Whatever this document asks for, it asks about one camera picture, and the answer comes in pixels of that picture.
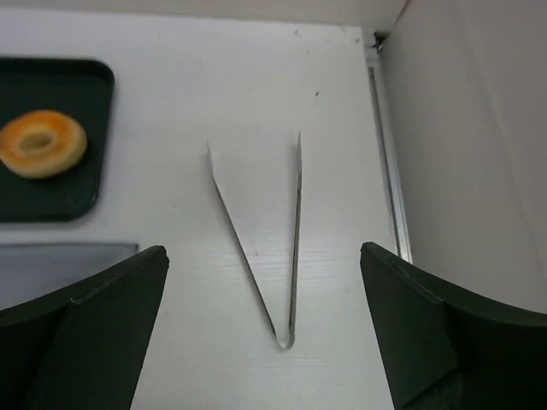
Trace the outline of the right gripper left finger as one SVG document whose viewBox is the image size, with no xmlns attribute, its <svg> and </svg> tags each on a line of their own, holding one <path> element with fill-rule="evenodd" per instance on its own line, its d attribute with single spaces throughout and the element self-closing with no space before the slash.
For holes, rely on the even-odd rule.
<svg viewBox="0 0 547 410">
<path fill-rule="evenodd" d="M 168 276 L 162 246 L 1 311 L 3 409 L 128 409 Z"/>
</svg>

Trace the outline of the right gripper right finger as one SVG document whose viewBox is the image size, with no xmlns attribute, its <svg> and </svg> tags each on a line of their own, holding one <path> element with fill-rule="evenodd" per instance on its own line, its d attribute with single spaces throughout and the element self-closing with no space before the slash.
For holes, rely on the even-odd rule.
<svg viewBox="0 0 547 410">
<path fill-rule="evenodd" d="M 544 409 L 546 316 L 438 278 L 376 243 L 360 266 L 396 409 Z"/>
</svg>

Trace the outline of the metal tongs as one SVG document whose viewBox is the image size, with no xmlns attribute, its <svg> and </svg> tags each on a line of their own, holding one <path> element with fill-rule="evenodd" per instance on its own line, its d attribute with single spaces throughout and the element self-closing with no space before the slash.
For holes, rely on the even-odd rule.
<svg viewBox="0 0 547 410">
<path fill-rule="evenodd" d="M 273 322 L 272 316 L 268 311 L 268 305 L 262 295 L 260 286 L 256 280 L 256 275 L 253 272 L 252 265 L 245 252 L 244 245 L 238 235 L 236 226 L 234 225 L 232 216 L 230 215 L 226 201 L 222 195 L 221 187 L 215 176 L 214 165 L 214 151 L 206 141 L 206 156 L 207 163 L 212 177 L 215 192 L 221 205 L 221 209 L 226 217 L 228 229 L 235 242 L 236 249 L 238 250 L 239 257 L 243 263 L 244 269 L 247 272 L 248 279 L 250 281 L 251 288 L 254 291 L 256 301 L 260 307 L 266 325 L 270 331 L 272 339 L 280 352 L 290 351 L 296 341 L 296 327 L 297 327 L 297 285 L 298 285 L 298 270 L 299 270 L 299 255 L 300 255 L 300 232 L 301 232 L 301 217 L 302 217 L 302 201 L 303 201 L 303 147 L 302 147 L 302 133 L 297 134 L 297 139 L 294 144 L 295 158 L 296 158 L 296 171 L 295 171 L 295 209 L 294 209 L 294 222 L 293 222 L 293 237 L 291 248 L 291 274 L 290 274 L 290 300 L 289 300 L 289 312 L 287 319 L 287 332 L 288 338 L 285 342 L 278 338 L 278 334 Z"/>
</svg>

